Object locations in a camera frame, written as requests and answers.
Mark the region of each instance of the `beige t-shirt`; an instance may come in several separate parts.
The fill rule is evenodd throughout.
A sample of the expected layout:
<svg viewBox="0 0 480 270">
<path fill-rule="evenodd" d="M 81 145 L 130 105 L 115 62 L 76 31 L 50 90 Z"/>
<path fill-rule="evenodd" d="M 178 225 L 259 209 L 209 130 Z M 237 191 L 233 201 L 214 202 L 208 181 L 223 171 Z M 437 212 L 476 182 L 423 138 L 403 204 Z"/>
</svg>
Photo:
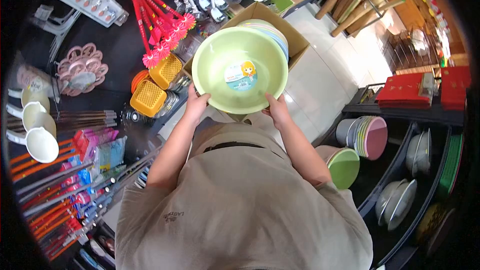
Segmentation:
<svg viewBox="0 0 480 270">
<path fill-rule="evenodd" d="M 222 137 L 231 131 L 214 138 L 234 141 Z M 127 187 L 117 269 L 369 269 L 372 239 L 350 190 L 313 187 L 257 133 L 265 148 L 193 149 L 170 194 Z"/>
</svg>

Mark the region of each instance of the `cartoon girl sticker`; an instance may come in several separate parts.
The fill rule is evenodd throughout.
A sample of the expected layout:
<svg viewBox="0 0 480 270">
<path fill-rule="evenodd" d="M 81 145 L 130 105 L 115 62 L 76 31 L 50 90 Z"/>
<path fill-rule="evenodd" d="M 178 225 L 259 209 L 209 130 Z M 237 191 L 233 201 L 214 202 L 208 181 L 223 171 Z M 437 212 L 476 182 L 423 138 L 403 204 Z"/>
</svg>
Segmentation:
<svg viewBox="0 0 480 270">
<path fill-rule="evenodd" d="M 255 65 L 251 61 L 246 61 L 241 64 L 241 71 L 243 76 L 248 76 L 250 81 L 254 81 Z"/>
</svg>

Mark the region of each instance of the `t-shirt logo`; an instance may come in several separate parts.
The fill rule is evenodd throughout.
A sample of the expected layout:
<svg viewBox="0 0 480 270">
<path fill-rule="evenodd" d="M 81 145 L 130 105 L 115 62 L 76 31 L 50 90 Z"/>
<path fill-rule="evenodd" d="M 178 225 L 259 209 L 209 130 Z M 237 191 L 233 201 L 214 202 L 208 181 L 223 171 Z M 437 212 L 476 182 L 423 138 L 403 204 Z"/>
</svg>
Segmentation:
<svg viewBox="0 0 480 270">
<path fill-rule="evenodd" d="M 163 219 L 165 219 L 165 223 L 174 222 L 177 220 L 178 217 L 183 216 L 183 212 L 181 211 L 171 211 L 168 214 L 163 215 Z"/>
</svg>

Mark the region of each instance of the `green plastic bowl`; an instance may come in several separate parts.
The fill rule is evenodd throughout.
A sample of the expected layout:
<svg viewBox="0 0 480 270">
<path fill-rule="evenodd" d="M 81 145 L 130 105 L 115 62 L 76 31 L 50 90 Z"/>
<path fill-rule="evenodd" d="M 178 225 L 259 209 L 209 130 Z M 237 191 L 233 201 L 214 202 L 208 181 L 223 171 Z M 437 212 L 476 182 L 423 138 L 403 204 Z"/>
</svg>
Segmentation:
<svg viewBox="0 0 480 270">
<path fill-rule="evenodd" d="M 191 75 L 208 103 L 231 114 L 245 115 L 268 106 L 265 92 L 278 98 L 289 67 L 280 46 L 266 34 L 230 27 L 208 37 L 195 53 Z"/>
</svg>

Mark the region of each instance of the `yellow plastic basket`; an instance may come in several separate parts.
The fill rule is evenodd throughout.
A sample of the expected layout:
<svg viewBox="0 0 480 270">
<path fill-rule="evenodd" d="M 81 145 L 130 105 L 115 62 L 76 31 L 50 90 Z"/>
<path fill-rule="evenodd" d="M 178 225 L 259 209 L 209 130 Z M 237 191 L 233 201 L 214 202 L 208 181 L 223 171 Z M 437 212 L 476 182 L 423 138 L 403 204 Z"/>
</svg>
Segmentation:
<svg viewBox="0 0 480 270">
<path fill-rule="evenodd" d="M 165 60 L 160 61 L 149 70 L 150 77 L 163 90 L 170 86 L 170 82 L 182 69 L 182 62 L 174 54 L 170 54 Z"/>
<path fill-rule="evenodd" d="M 130 99 L 130 105 L 139 113 L 153 117 L 160 111 L 167 94 L 149 80 L 141 81 Z"/>
</svg>

